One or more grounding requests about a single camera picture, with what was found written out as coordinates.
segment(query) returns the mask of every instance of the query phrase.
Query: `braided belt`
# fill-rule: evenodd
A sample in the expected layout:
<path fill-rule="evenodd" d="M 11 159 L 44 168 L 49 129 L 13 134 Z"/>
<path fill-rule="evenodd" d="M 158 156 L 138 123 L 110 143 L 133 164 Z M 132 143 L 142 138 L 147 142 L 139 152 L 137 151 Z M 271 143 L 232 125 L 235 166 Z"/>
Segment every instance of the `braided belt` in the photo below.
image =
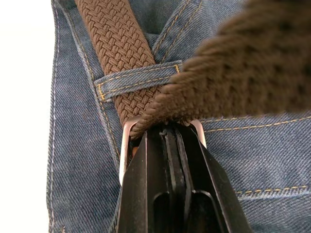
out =
<path fill-rule="evenodd" d="M 128 0 L 75 0 L 105 75 L 154 65 L 149 45 Z M 142 115 L 159 87 L 116 96 L 121 124 Z"/>
<path fill-rule="evenodd" d="M 105 74 L 155 63 L 127 0 L 75 1 Z M 142 115 L 132 136 L 168 119 L 311 109 L 311 1 L 249 0 L 157 93 L 114 98 L 122 125 Z"/>

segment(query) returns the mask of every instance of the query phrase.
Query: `blue denim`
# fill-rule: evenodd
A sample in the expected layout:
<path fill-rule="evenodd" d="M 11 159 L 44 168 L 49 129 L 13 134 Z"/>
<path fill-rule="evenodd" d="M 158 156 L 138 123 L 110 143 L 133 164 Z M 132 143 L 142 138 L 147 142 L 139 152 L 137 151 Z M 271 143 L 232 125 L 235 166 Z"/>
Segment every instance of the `blue denim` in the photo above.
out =
<path fill-rule="evenodd" d="M 157 65 L 104 76 L 73 1 L 54 1 L 47 183 L 50 232 L 109 232 L 122 127 L 112 97 L 162 85 L 242 0 L 130 0 Z M 202 121 L 255 233 L 311 232 L 311 113 Z"/>

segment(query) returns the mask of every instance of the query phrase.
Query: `white background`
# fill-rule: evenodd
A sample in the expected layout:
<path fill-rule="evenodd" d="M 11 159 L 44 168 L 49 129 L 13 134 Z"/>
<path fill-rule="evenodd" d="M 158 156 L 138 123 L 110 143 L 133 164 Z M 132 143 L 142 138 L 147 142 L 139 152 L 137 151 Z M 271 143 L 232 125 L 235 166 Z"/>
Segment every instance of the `white background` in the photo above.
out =
<path fill-rule="evenodd" d="M 48 232 L 54 20 L 49 0 L 1 2 L 0 231 Z"/>

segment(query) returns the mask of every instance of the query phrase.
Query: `seam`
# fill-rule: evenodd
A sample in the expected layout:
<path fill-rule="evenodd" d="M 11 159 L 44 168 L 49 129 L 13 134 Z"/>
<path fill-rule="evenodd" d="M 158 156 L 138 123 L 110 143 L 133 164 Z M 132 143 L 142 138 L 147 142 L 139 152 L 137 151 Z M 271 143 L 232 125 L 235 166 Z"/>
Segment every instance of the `seam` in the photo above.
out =
<path fill-rule="evenodd" d="M 256 189 L 256 190 L 247 190 L 247 191 L 237 191 L 236 194 L 252 194 L 252 193 L 264 193 L 264 192 L 281 192 L 281 191 L 288 191 L 292 189 L 306 189 L 308 188 L 307 185 L 303 186 L 292 186 L 286 188 L 267 188 L 267 189 Z"/>
<path fill-rule="evenodd" d="M 175 69 L 176 69 L 176 72 L 177 72 L 177 74 L 179 74 L 179 68 L 178 68 L 178 65 L 175 65 Z"/>
<path fill-rule="evenodd" d="M 217 121 L 226 121 L 226 120 L 238 120 L 238 119 L 249 119 L 254 118 L 257 116 L 243 116 L 243 117 L 233 117 L 233 118 L 225 118 L 225 119 L 217 119 L 217 120 L 202 120 L 202 123 L 208 123 L 208 122 L 217 122 Z"/>
<path fill-rule="evenodd" d="M 56 9 L 56 1 L 54 1 L 54 9 L 56 13 L 56 18 L 57 18 L 57 55 L 56 55 L 56 60 L 55 60 L 55 77 L 54 77 L 54 87 L 53 87 L 53 136 L 52 136 L 52 160 L 51 160 L 51 193 L 50 193 L 50 205 L 51 205 L 51 213 L 52 213 L 52 233 L 54 232 L 54 225 L 55 225 L 55 216 L 54 216 L 54 209 L 53 209 L 53 165 L 54 165 L 54 157 L 55 157 L 55 127 L 56 127 L 56 79 L 57 79 L 57 63 L 58 63 L 58 56 L 59 56 L 59 17 L 58 17 L 58 12 Z"/>
<path fill-rule="evenodd" d="M 89 71 L 90 71 L 90 73 L 91 73 L 91 77 L 92 77 L 92 81 L 93 81 L 92 84 L 93 84 L 93 87 L 94 87 L 94 90 L 95 90 L 95 93 L 96 93 L 96 87 L 95 87 L 95 85 L 94 85 L 93 70 L 92 70 L 92 68 L 91 68 L 91 66 L 90 66 L 90 64 L 89 64 L 89 62 L 88 62 L 88 58 L 87 58 L 86 52 L 85 52 L 85 50 L 84 50 L 84 47 L 83 47 L 83 45 L 82 45 L 82 43 L 81 43 L 81 41 L 80 41 L 80 39 L 79 39 L 79 37 L 78 37 L 78 35 L 77 35 L 76 29 L 75 29 L 74 24 L 73 24 L 73 22 L 72 22 L 72 18 L 71 18 L 71 16 L 70 16 L 69 13 L 68 13 L 68 15 L 69 15 L 69 19 L 70 19 L 71 24 L 72 24 L 72 28 L 73 28 L 74 34 L 75 34 L 75 36 L 77 37 L 77 41 L 78 41 L 79 45 L 81 46 L 82 51 L 83 51 L 83 53 L 84 53 L 84 56 L 85 56 L 85 58 L 86 58 L 86 64 L 87 64 L 87 67 L 88 67 L 88 69 L 89 69 Z M 111 127 L 110 127 L 110 124 L 109 124 L 108 117 L 107 117 L 106 112 L 105 112 L 105 110 L 104 110 L 104 106 L 103 106 L 103 104 L 101 103 L 101 101 L 99 100 L 97 94 L 96 94 L 96 98 L 97 98 L 99 104 L 100 104 L 101 107 L 102 107 L 103 114 L 104 114 L 104 116 L 105 116 L 105 118 L 106 118 L 107 126 L 108 126 L 108 129 L 109 129 L 109 132 L 110 132 L 110 135 L 111 135 L 111 138 L 112 138 L 112 141 L 113 141 L 115 150 L 116 150 L 116 152 L 117 152 L 117 154 L 118 154 L 118 156 L 119 156 L 119 158 L 120 158 L 120 154 L 119 154 L 119 151 L 118 151 L 117 143 L 116 143 L 115 137 L 114 137 L 114 135 L 113 135 L 113 133 L 112 133 L 112 130 L 111 130 Z"/>
<path fill-rule="evenodd" d="M 120 90 L 123 90 L 123 89 L 127 89 L 127 88 L 130 88 L 130 87 L 133 87 L 133 86 L 137 86 L 137 85 L 140 85 L 140 84 L 144 84 L 144 83 L 150 83 L 150 82 L 154 82 L 154 81 L 159 81 L 159 80 L 163 80 L 163 79 L 167 79 L 169 78 L 170 76 L 167 76 L 167 77 L 164 77 L 164 78 L 159 78 L 159 79 L 151 79 L 151 80 L 147 80 L 147 81 L 144 81 L 144 82 L 139 82 L 139 83 L 136 83 L 134 85 L 130 85 L 130 86 L 124 86 L 124 87 L 121 87 L 121 88 L 118 88 L 118 89 L 114 89 L 114 90 L 111 90 L 107 93 L 104 93 L 103 96 L 109 94 L 109 93 L 112 93 L 112 92 L 116 92 L 116 91 L 120 91 Z"/>
<path fill-rule="evenodd" d="M 174 66 L 170 66 L 170 67 L 159 67 L 159 68 L 155 68 L 155 69 L 149 69 L 149 70 L 144 70 L 144 71 L 140 71 L 140 72 L 124 74 L 124 75 L 120 75 L 120 76 L 115 77 L 115 78 L 108 79 L 108 80 L 106 80 L 106 81 L 104 81 L 104 82 L 102 82 L 100 84 L 103 85 L 104 83 L 107 83 L 107 82 L 109 82 L 111 80 L 119 79 L 119 78 L 125 77 L 125 76 L 131 76 L 131 75 L 135 75 L 135 74 L 140 74 L 140 73 L 144 73 L 144 72 L 150 72 L 150 71 L 159 70 L 159 69 L 166 69 L 166 68 L 171 68 L 171 67 L 176 67 L 176 66 L 179 66 L 179 65 L 174 65 Z"/>
<path fill-rule="evenodd" d="M 168 32 L 171 30 L 172 26 L 176 23 L 178 17 L 181 15 L 181 13 L 184 11 L 184 9 L 186 8 L 186 6 L 189 4 L 190 0 L 188 0 L 187 2 L 185 2 L 184 7 L 180 10 L 180 12 L 178 13 L 178 15 L 175 17 L 175 20 L 172 22 L 172 24 L 170 25 L 170 27 L 167 29 L 167 31 L 165 32 L 165 34 L 163 35 L 162 39 L 159 41 L 155 51 L 154 51 L 154 55 L 156 54 L 156 52 L 158 51 L 160 45 L 162 44 L 162 42 L 164 41 L 165 37 L 167 36 Z"/>
<path fill-rule="evenodd" d="M 102 98 L 102 101 L 105 101 L 105 95 L 104 95 L 104 93 L 102 92 L 102 89 L 101 89 L 102 85 L 103 85 L 103 83 L 98 84 L 97 87 L 98 87 L 99 94 L 100 94 L 100 96 Z"/>
<path fill-rule="evenodd" d="M 183 28 L 179 31 L 177 37 L 175 38 L 175 40 L 173 41 L 173 43 L 171 44 L 171 46 L 169 47 L 169 49 L 166 51 L 166 53 L 164 54 L 162 61 L 164 61 L 164 59 L 167 57 L 169 51 L 171 51 L 173 45 L 176 43 L 177 39 L 180 37 L 181 33 L 183 32 L 183 30 L 188 26 L 188 24 L 190 23 L 190 21 L 193 19 L 193 17 L 195 16 L 195 14 L 198 12 L 198 10 L 201 8 L 202 6 L 202 2 L 203 0 L 201 0 L 199 6 L 197 7 L 197 9 L 193 12 L 193 14 L 191 15 L 191 17 L 188 19 L 187 23 L 183 26 Z"/>
<path fill-rule="evenodd" d="M 245 127 L 236 127 L 236 128 L 226 128 L 226 129 L 215 129 L 215 130 L 205 130 L 205 133 L 209 132 L 216 132 L 216 131 L 230 131 L 230 130 L 244 130 L 244 129 L 252 129 L 252 128 L 264 128 L 264 127 L 270 127 L 270 126 L 275 126 L 275 125 L 282 125 L 282 124 L 287 124 L 287 123 L 293 123 L 293 122 L 298 122 L 306 119 L 310 119 L 311 116 L 304 117 L 301 119 L 295 119 L 295 120 L 287 120 L 283 122 L 278 122 L 278 123 L 273 123 L 273 124 L 267 124 L 267 125 L 254 125 L 254 126 L 245 126 Z"/>
<path fill-rule="evenodd" d="M 207 5 L 208 5 L 207 9 L 209 11 L 210 18 L 211 18 L 211 21 L 212 21 L 211 29 L 213 31 L 213 34 L 216 34 L 217 33 L 217 29 L 216 29 L 215 17 L 213 17 L 214 13 L 212 11 L 212 7 L 210 6 L 210 1 L 207 1 Z"/>

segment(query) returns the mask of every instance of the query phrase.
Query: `rectangular buckle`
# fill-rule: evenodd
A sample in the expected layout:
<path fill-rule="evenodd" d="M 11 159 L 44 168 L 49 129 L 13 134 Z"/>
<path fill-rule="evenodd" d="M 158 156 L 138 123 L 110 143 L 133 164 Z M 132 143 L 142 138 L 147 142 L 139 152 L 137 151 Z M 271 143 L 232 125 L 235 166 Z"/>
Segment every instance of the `rectangular buckle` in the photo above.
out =
<path fill-rule="evenodd" d="M 120 180 L 121 186 L 123 184 L 123 178 L 124 178 L 124 174 L 126 172 L 127 163 L 128 163 L 127 154 L 128 154 L 128 146 L 130 142 L 130 138 L 129 138 L 130 131 L 135 126 L 135 124 L 139 121 L 139 119 L 140 119 L 140 116 L 135 116 L 131 119 L 128 119 L 128 121 L 124 125 L 123 135 L 122 135 L 122 144 L 121 144 L 120 170 L 119 170 L 119 180 Z M 199 120 L 193 120 L 190 122 L 190 124 L 195 127 L 200 142 L 206 148 L 204 130 L 203 130 L 203 126 L 201 122 Z"/>

